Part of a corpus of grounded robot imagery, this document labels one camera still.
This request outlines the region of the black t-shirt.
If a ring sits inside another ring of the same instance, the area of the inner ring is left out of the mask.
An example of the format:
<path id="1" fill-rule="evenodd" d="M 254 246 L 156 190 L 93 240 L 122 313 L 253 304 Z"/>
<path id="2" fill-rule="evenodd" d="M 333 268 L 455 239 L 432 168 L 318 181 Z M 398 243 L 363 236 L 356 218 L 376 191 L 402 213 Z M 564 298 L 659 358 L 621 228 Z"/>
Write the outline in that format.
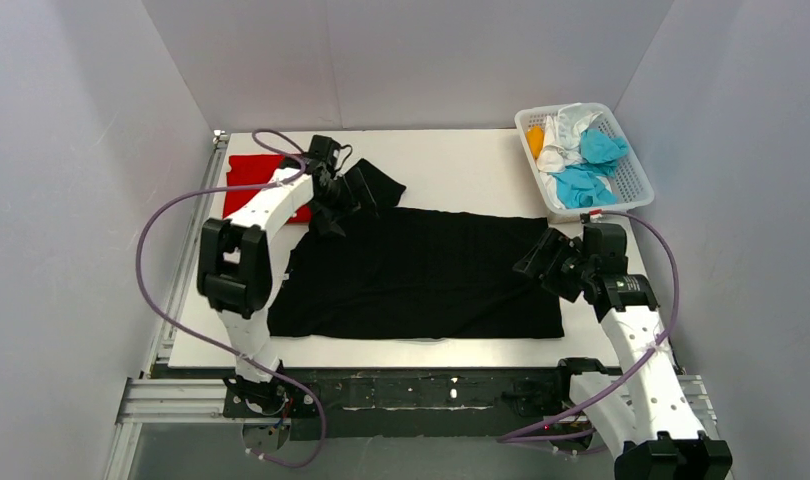
<path id="1" fill-rule="evenodd" d="M 405 208 L 405 186 L 356 166 L 377 212 L 344 218 L 339 236 L 307 232 L 268 311 L 275 337 L 360 340 L 559 339 L 559 299 L 514 264 L 543 218 Z"/>

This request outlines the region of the orange cloth in basket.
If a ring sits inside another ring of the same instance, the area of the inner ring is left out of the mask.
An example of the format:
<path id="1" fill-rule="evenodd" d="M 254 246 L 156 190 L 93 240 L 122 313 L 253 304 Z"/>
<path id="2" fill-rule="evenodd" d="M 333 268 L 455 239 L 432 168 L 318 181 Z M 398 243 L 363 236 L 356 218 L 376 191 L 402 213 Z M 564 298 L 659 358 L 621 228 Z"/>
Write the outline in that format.
<path id="1" fill-rule="evenodd" d="M 545 131 L 541 126 L 535 125 L 526 131 L 525 139 L 532 158 L 537 160 L 544 145 Z"/>

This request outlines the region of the white plastic basket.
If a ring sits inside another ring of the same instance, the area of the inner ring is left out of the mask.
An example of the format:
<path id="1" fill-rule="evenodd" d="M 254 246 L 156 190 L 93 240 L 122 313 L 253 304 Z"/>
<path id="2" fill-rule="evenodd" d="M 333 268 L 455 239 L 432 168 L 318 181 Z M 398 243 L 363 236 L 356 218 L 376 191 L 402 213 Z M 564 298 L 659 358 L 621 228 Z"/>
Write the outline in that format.
<path id="1" fill-rule="evenodd" d="M 624 132 L 619 126 L 611 110 L 599 103 L 590 103 L 603 109 L 603 114 L 588 128 L 599 130 L 609 137 L 623 137 Z M 523 144 L 524 152 L 528 158 L 528 164 L 537 182 L 538 189 L 548 210 L 547 218 L 552 223 L 574 222 L 583 213 L 592 209 L 602 208 L 604 210 L 628 211 L 637 207 L 646 206 L 654 199 L 653 189 L 648 178 L 637 158 L 631 150 L 623 157 L 617 167 L 616 172 L 606 179 L 606 185 L 616 195 L 616 204 L 589 207 L 578 209 L 566 209 L 560 203 L 556 194 L 556 181 L 552 177 L 556 173 L 540 172 L 529 151 L 525 133 L 535 125 L 544 127 L 545 120 L 555 115 L 561 107 L 567 105 L 543 106 L 519 111 L 515 115 L 515 125 Z"/>

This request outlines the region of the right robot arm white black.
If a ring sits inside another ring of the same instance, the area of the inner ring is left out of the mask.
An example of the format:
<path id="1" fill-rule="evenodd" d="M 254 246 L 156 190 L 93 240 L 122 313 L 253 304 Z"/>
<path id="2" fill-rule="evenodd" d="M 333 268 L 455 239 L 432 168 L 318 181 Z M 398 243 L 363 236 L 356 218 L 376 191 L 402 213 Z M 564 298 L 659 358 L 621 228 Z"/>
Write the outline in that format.
<path id="1" fill-rule="evenodd" d="M 569 415 L 583 414 L 614 459 L 617 479 L 726 479 L 728 444 L 713 438 L 692 408 L 667 345 L 649 280 L 628 271 L 627 233 L 586 223 L 570 238 L 549 228 L 514 269 L 548 292 L 594 310 L 617 356 L 613 378 L 593 359 L 573 359 Z"/>

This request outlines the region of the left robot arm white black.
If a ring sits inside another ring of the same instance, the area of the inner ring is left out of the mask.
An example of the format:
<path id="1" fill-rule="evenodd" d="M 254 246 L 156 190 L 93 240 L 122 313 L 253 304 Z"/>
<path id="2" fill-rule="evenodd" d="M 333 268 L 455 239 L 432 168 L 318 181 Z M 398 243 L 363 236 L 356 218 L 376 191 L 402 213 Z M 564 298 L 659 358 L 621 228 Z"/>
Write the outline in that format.
<path id="1" fill-rule="evenodd" d="M 225 383 L 238 401 L 265 416 L 282 413 L 296 392 L 274 376 L 281 361 L 267 321 L 283 274 L 271 251 L 276 233 L 302 206 L 311 211 L 312 232 L 336 237 L 344 234 L 344 217 L 377 210 L 363 173 L 342 172 L 343 148 L 330 137 L 313 136 L 306 151 L 282 160 L 269 188 L 202 226 L 197 290 L 217 312 L 237 358 L 236 374 Z"/>

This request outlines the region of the white t-shirt in basket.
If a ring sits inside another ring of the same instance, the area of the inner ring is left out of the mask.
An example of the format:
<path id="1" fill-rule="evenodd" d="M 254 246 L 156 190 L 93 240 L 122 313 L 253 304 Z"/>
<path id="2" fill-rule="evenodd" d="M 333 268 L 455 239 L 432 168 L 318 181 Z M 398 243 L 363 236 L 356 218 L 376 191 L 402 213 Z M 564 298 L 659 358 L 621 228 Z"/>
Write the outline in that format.
<path id="1" fill-rule="evenodd" d="M 561 107 L 544 123 L 543 146 L 535 165 L 542 173 L 560 173 L 583 160 L 580 144 L 585 132 L 601 115 L 603 109 L 590 103 L 575 103 Z"/>

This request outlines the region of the aluminium frame rail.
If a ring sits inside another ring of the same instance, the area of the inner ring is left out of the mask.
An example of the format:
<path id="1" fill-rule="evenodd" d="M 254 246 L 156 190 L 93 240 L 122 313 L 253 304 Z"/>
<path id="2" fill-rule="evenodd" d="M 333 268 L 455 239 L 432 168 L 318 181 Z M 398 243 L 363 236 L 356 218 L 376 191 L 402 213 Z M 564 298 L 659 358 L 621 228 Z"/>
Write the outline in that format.
<path id="1" fill-rule="evenodd" d="M 534 216 L 545 219 L 547 229 L 550 227 L 558 229 L 570 238 L 581 236 L 586 223 L 618 224 L 627 233 L 629 273 L 645 276 L 643 261 L 639 256 L 632 231 L 636 217 L 631 210 L 596 208 L 591 213 L 580 215 L 572 225 L 559 227 L 545 216 L 543 201 L 523 203 L 524 196 L 532 190 L 533 174 L 520 136 L 514 130 L 392 130 L 317 135 L 330 137 L 343 147 L 345 145 L 355 147 L 360 154 L 369 158 L 373 166 L 378 167 L 396 182 L 405 184 L 406 191 L 401 200 L 408 206 L 424 203 L 432 210 L 474 209 L 480 214 L 487 213 L 494 216 Z M 295 158 L 306 151 L 313 136 L 315 135 L 304 133 L 298 140 L 290 141 L 281 153 L 283 159 Z M 194 216 L 183 241 L 181 270 L 172 289 L 172 299 L 176 303 L 198 300 L 199 312 L 210 319 L 218 331 L 217 335 L 209 336 L 206 332 L 197 331 L 191 324 L 181 322 L 176 315 L 169 314 L 165 310 L 160 310 L 159 316 L 177 332 L 224 352 L 230 357 L 236 372 L 237 358 L 229 345 L 227 331 L 217 312 L 197 290 L 202 226 L 210 218 L 224 219 L 221 213 L 221 195 L 226 191 L 226 185 L 219 183 L 215 178 L 210 178 L 202 189 L 193 193 L 193 198 L 202 203 L 204 208 L 201 213 Z M 273 262 L 283 271 L 281 285 L 287 277 L 289 254 L 285 242 L 289 232 L 287 222 L 276 233 L 271 246 Z M 593 359 L 603 372 L 613 378 L 620 377 L 622 371 L 617 356 L 599 326 L 593 308 L 583 298 L 578 298 L 575 302 L 566 301 L 563 318 L 566 321 L 582 321 L 583 328 L 575 335 L 575 340 L 593 343 L 595 351 L 592 355 L 586 358 L 571 357 L 568 340 L 534 345 L 522 342 L 503 343 L 498 339 L 488 339 L 477 351 L 477 359 L 495 353 L 499 355 L 503 365 L 510 368 L 526 368 L 534 363 L 556 367 L 561 361 Z M 478 368 L 476 359 L 466 359 L 463 364 L 456 365 L 453 351 L 445 351 L 439 359 L 433 359 L 432 346 L 427 339 L 418 339 L 414 343 L 337 340 L 321 336 L 290 340 L 271 334 L 271 342 L 281 361 L 274 376 L 289 384 L 296 382 L 285 373 L 291 368 Z M 679 377 L 678 379 L 708 433 L 713 438 L 720 439 L 708 412 L 705 392 L 695 383 L 684 383 Z M 523 460 L 517 458 L 515 453 L 518 447 L 529 447 L 535 449 L 540 457 L 552 462 L 569 463 L 575 459 L 583 461 L 602 459 L 603 467 L 595 472 L 595 477 L 617 479 L 613 471 L 614 459 L 603 440 L 583 414 L 569 415 L 570 408 L 502 436 L 488 437 L 486 454 L 470 455 L 457 460 L 454 464 L 455 469 L 468 479 L 480 474 L 498 479 L 524 467 Z M 282 428 L 279 422 L 271 421 L 252 420 L 252 425 Z M 393 479 L 399 475 L 428 477 L 428 466 L 431 461 L 452 460 L 454 449 L 463 445 L 468 438 L 442 437 L 439 447 L 426 452 L 420 452 L 405 444 L 396 445 L 382 472 L 382 477 L 385 479 Z M 289 473 L 295 473 L 301 478 L 329 477 L 354 473 L 358 469 L 358 460 L 344 454 L 342 438 L 329 439 L 321 435 L 316 440 L 291 443 L 284 450 L 269 444 L 260 448 L 241 445 L 217 460 L 214 474 L 218 479 L 283 479 Z"/>

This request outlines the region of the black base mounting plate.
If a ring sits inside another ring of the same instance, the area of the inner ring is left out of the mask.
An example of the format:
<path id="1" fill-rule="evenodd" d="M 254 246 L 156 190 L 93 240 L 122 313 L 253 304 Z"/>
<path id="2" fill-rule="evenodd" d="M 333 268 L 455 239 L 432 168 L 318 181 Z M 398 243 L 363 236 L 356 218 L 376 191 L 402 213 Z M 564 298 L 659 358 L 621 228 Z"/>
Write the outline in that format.
<path id="1" fill-rule="evenodd" d="M 291 368 L 294 384 L 231 375 L 228 419 L 279 422 L 292 440 L 499 437 L 570 408 L 576 360 L 546 368 Z"/>

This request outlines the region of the red folded t-shirt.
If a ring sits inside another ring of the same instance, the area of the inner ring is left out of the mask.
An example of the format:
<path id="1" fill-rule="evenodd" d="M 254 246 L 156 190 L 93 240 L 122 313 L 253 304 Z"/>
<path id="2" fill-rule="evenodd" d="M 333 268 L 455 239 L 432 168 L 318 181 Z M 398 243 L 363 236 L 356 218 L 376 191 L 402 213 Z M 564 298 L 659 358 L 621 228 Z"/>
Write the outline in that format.
<path id="1" fill-rule="evenodd" d="M 281 166 L 283 157 L 274 154 L 233 155 L 228 159 L 225 174 L 227 185 L 248 186 L 268 183 Z M 223 218 L 228 218 L 244 207 L 258 193 L 257 190 L 232 191 L 225 195 Z"/>

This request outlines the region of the light blue t-shirt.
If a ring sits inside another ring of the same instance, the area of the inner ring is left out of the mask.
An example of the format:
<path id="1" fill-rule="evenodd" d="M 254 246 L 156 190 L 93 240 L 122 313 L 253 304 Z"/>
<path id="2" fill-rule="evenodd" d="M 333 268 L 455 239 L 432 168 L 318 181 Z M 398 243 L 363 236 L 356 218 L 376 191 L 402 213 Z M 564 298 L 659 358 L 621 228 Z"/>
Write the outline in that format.
<path id="1" fill-rule="evenodd" d="M 609 137 L 596 129 L 585 130 L 580 137 L 582 161 L 553 174 L 556 194 L 566 209 L 601 207 L 616 204 L 616 195 L 606 185 L 620 160 L 630 152 L 623 137 Z"/>

